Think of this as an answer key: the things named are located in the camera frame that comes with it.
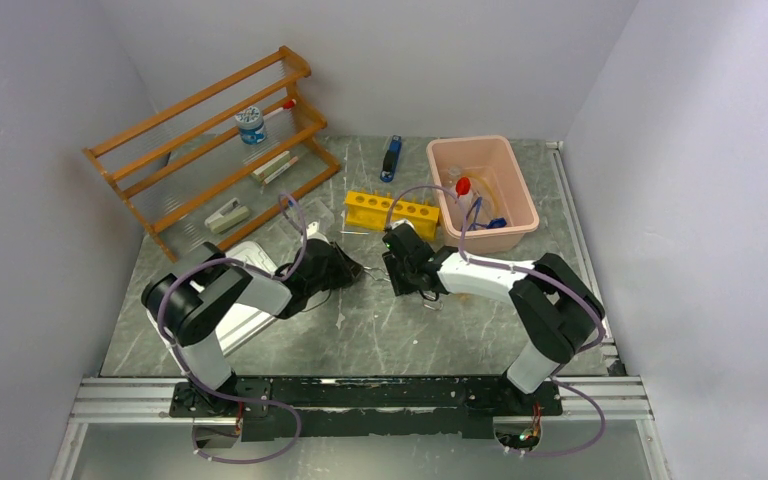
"wooden shelf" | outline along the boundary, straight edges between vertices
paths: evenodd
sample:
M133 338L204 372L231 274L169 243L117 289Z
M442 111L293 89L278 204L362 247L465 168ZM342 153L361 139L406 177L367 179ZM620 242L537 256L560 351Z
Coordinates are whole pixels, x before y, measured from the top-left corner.
M136 154L137 157L134 160L129 161L126 165L121 166L113 173L109 173L104 167L103 156L112 155L120 148L124 151L123 146L126 145L133 147L134 143L129 143L132 140L138 139L142 135L156 132L159 126L166 125L166 122L174 121L177 116L186 114L188 111L192 112L193 110L191 109L193 109L193 107L204 105L205 102L208 102L221 92L227 91L227 89L251 78L258 72L261 72L278 62L281 62L281 67L283 67L283 69L281 78L277 81L259 89L256 93L249 95L244 100L234 103L230 107L224 108L218 113L211 115L196 126L186 129L184 133L175 136L169 135L170 138L162 142L161 145L154 148L146 148L148 151L140 151ZM325 170L315 175L292 192L293 196L296 198L300 198L307 194L340 170L340 164L337 159L322 148L313 137L316 132L322 130L327 125L325 117L304 99L296 86L296 82L309 76L310 73L310 66L303 58L289 48L281 47L272 55L234 73L228 78L211 85L172 107L155 114L151 118L140 122L138 125L114 136L113 138L102 142L93 148L85 148L84 155L86 155L95 168L98 169L99 173L101 173L102 177L104 177L113 191L125 203L137 220L140 221L142 226L146 229L146 232L148 232L152 239L157 242L161 249L163 249L163 252L171 260L175 261L178 254L185 252L175 252L170 248L168 243L161 238L160 233L170 229L170 227L175 225L182 218L193 213L196 209L205 205L205 203L220 193L237 184L237 182L245 179L254 172L255 169L272 160L282 152L303 144L325 164ZM135 206L135 202L133 201L135 197L147 195L148 192L151 192L153 189L162 188L164 183L169 182L170 176L181 171L188 165L192 165L197 160L206 158L206 156L208 156L207 154L216 151L216 149L222 147L227 142L240 142L240 144L242 144L236 126L232 126L219 134L211 134L210 132L217 127L221 128L221 124L223 122L227 123L237 112L255 105L258 102L263 102L269 99L274 100L275 95L281 90L285 91L285 95L277 101L273 101L271 104L262 107L261 110L264 115L266 115L282 108L282 105L288 100L294 99L296 101L296 106L291 110L292 113L281 113L278 115L279 117L282 115L292 115L292 125L294 126L294 132L292 132L292 134L271 133L271 119L267 120L266 131L267 139L269 140L268 145L273 146L265 151L263 148L257 148L256 146L252 148L250 152L251 155L249 155L250 158L239 159L239 164L243 165L241 168L231 172L220 181L213 183L209 187L203 188L198 192L173 192L177 195L189 194L190 196L186 201L180 202L180 204L177 204L170 211L165 212L162 217L155 221L150 221L150 215L141 212ZM182 147L186 147L188 144L191 144L191 142L202 140L206 134L213 136L208 141L201 143L194 149L182 155L170 157L170 154ZM171 158L171 160L164 165L158 165L167 158ZM267 209L254 219L248 221L237 231L222 239L219 242L219 247L223 250L227 250L278 213L279 208L277 205Z

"tabletop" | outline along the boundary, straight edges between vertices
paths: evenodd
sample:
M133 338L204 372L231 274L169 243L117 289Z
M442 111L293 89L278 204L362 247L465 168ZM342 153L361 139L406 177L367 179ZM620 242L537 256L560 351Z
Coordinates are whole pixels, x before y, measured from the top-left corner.
M329 239L362 265L383 269L382 233L344 223L346 192L379 190L382 195L395 196L409 187L431 183L425 149L434 138L403 137L398 170L389 184L378 179L387 137L321 136L318 140L342 162L343 169L299 203L321 201L336 219L326 232ZM564 201L561 179L545 142L511 140L511 146L540 225L512 250L487 256L533 260L546 252L557 253L589 282L581 257L583 246L573 230L574 213ZM285 175L294 170L304 173L303 163L300 160ZM272 196L261 197L263 200L250 201L273 201ZM431 199L432 192L418 193L417 198ZM277 264L289 261L298 249L298 240L284 234L286 227L279 222L286 220L279 215L245 239L260 244ZM435 248L442 244L441 237L438 227ZM180 375L139 302L145 285L169 266L160 248L145 236L102 376ZM309 312L274 323L230 354L229 363L241 375L490 374L503 372L527 341L513 307L477 296L450 295L443 297L442 309L435 311L424 308L418 295L395 297L390 284L376 278L384 276L381 272L363 275ZM561 371L561 375L607 373L598 348L577 355Z

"pink plastic container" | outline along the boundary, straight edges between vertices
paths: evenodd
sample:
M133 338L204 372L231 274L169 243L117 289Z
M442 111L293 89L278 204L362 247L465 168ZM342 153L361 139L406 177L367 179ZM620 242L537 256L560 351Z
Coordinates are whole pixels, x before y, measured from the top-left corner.
M450 168L455 167L452 171L459 169L461 176L471 179L474 191L482 196L482 202L487 200L486 209L492 213L486 214L504 217L508 222L504 228L467 232L465 246L468 252L504 252L519 243L523 235L537 229L540 223L537 209L508 139L490 135L434 140L428 144L426 152L435 184L451 187L457 178L449 174ZM457 246L464 212L448 195L440 191L436 194L443 214L444 242ZM492 197L496 198L498 205L491 205Z

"wooden rack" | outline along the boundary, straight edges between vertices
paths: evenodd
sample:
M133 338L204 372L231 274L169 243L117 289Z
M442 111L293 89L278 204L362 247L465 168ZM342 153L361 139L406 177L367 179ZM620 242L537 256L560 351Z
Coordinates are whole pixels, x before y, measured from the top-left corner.
M272 83L266 88L263 88L262 90L240 101L239 103L234 104L227 109L217 113L201 124L189 129L185 133L178 135L165 142L164 144L148 151L139 158L112 173L108 172L102 165L102 160L100 157L103 157L105 154L113 152L115 149L120 148L123 144L129 142L130 140L133 140L134 138L148 132L152 128L161 125L162 123L172 119L182 112L189 110L192 107L201 104L202 102L205 102L216 94L236 85L237 83L251 77L252 75L277 62L284 63L285 72L283 78L279 79L278 81ZM172 261L175 261L177 260L175 253L160 238L160 232L168 229L176 222L181 220L181 218L183 218L185 215L191 213L193 210L203 205L205 202L209 201L219 193L227 190L241 179L250 175L252 172L254 172L255 169L272 160L285 150L289 150L290 148L299 144L304 144L310 151L316 154L316 156L318 156L326 166L324 171L311 178L309 181L307 181L307 183L292 192L293 196L296 198L304 196L318 185L322 184L329 177L340 171L340 163L337 161L337 159L334 158L334 156L325 150L321 145L319 145L319 143L317 143L313 138L313 135L316 132L322 130L327 125L325 117L299 94L296 86L296 82L298 82L303 77L310 76L310 73L310 65L308 65L307 61L305 61L302 57L300 57L286 46L282 46L278 49L277 52L269 55L268 57L263 58L252 65L249 65L248 67L232 74L223 80L220 80L219 82L205 88L195 95L192 95L189 98L182 100L181 102L167 108L166 110L163 110L162 112L159 112L154 116L142 121L141 123L129 128L128 130L125 130L113 138L110 138L109 140L106 140L93 148L83 149L84 155L86 155L86 157L90 160L90 162L92 162L95 168L98 169L99 173L101 173L101 176L104 177L113 191L116 192L116 194L120 199L122 199L131 213L133 213L137 220L139 220L151 238L160 246L161 249L163 249L163 252ZM134 202L132 201L134 196L137 194L147 190L172 173L192 163L193 161L197 160L204 154L210 152L223 143L227 141L241 141L238 138L237 128L232 127L224 133L216 135L207 143L199 146L189 153L186 153L185 155L171 160L165 166L162 166L157 171L139 179L130 186L124 187L122 185L122 181L124 179L137 174L158 160L166 158L166 156L173 150L195 139L199 135L204 134L223 121L230 119L232 116L234 116L234 114L267 99L282 89L286 91L286 95L271 105L262 108L263 114L266 115L274 110L280 109L282 105L284 105L287 101L294 99L296 101L296 106L292 109L292 115L296 120L294 123L297 126L297 133L282 141L280 144L276 145L254 161L246 164L243 168L232 173L222 181L207 188L201 193L196 194L190 200L166 213L165 216L153 223L149 222L146 219L146 216L137 209L137 207L134 205ZM277 215L279 212L280 208L278 205L274 205L273 207L267 209L259 216L245 223L242 228L224 238L218 244L219 248L221 248L223 251L227 250L241 239L243 239L246 235L259 228L266 221Z

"floor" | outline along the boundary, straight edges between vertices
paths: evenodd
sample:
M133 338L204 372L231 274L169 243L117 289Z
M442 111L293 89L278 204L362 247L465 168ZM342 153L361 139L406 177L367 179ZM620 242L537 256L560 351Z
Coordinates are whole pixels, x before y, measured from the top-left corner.
M408 187L430 183L425 148L433 139L404 139L399 168L390 184L378 180L386 137L322 136L318 140L341 160L344 168L304 197L300 204L304 207L313 200L321 201L336 217L327 232L329 238L336 240L361 264L383 268L381 234L342 223L346 192L363 188L395 195ZM565 201L550 152L543 142L512 140L511 144L537 207L540 226L513 250L490 256L528 260L554 252L586 278L582 245L573 229L574 214ZM279 189L292 190L311 174L321 171L320 162L298 153L302 155L300 162L275 184L260 189L240 182L224 196L190 214L187 217L190 223L182 222L166 232L167 240L177 250L186 250L204 239L204 235L193 232L204 216L229 196L237 196L256 214L274 202ZM181 185L186 188L188 179L201 178L197 173L182 170L176 180L179 188ZM216 172L205 175L216 175ZM418 195L419 199L430 196L430 192ZM286 221L279 216L247 238L257 241L278 264L288 261L298 248L298 241L286 233L283 222ZM159 247L146 237L101 375L180 375L139 304L144 286L169 264ZM389 283L364 276L358 284L335 292L316 309L275 323L231 354L228 360L238 374L248 375L500 373L514 360L526 340L513 308L480 297L448 296L444 297L442 310L432 311L423 308L419 296L394 297ZM576 356L561 375L607 375L606 363L603 352L592 349Z

